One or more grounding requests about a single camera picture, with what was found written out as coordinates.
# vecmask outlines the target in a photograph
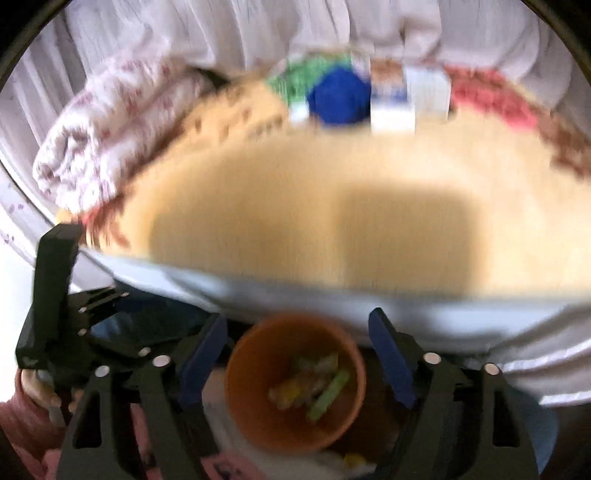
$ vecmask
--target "white cloth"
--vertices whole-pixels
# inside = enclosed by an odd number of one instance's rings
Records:
[[[210,82],[146,31],[107,59],[51,127],[33,165],[40,190],[72,213],[114,198]]]

